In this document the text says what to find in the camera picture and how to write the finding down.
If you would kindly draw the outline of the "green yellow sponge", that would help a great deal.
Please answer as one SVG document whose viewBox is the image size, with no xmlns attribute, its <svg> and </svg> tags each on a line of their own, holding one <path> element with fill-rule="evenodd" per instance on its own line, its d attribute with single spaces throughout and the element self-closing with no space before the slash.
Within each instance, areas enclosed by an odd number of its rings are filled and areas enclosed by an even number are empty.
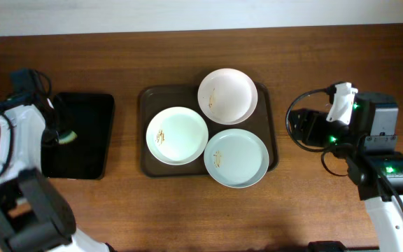
<svg viewBox="0 0 403 252">
<path fill-rule="evenodd" d="M 72 130 L 65 131 L 58 136 L 58 144 L 59 145 L 69 144 L 72 141 L 76 140 L 77 137 L 78 135 L 74 131 Z"/>
</svg>

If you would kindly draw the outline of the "pale blue plate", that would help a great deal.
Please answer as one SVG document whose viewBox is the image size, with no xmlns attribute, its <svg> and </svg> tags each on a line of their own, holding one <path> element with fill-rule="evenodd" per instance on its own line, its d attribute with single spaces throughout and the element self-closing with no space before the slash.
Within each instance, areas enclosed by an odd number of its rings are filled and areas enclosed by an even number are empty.
<svg viewBox="0 0 403 252">
<path fill-rule="evenodd" d="M 247 188 L 259 182 L 269 168 L 263 141 L 244 129 L 226 129 L 213 136 L 204 150 L 208 174 L 229 188 Z"/>
</svg>

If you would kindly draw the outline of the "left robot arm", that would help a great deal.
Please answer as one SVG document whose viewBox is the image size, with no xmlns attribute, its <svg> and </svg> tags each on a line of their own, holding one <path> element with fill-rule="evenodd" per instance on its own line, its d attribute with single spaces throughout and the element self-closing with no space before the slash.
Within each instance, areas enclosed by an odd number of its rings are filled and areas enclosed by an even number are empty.
<svg viewBox="0 0 403 252">
<path fill-rule="evenodd" d="M 51 80 L 41 71 L 11 73 L 13 93 L 0 102 L 0 249 L 111 252 L 76 225 L 68 202 L 44 177 L 42 148 L 77 138 L 66 110 L 50 100 Z"/>
</svg>

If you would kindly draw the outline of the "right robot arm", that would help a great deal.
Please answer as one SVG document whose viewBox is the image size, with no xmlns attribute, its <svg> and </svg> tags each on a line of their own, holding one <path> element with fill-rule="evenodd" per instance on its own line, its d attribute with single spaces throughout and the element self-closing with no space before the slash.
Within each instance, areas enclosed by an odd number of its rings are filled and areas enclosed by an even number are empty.
<svg viewBox="0 0 403 252">
<path fill-rule="evenodd" d="M 285 115 L 289 137 L 305 151 L 345 160 L 346 177 L 365 203 L 380 251 L 403 251 L 403 153 L 395 150 L 397 102 L 376 92 L 323 92 L 332 105 L 327 113 L 295 108 L 311 92 L 289 105 Z"/>
</svg>

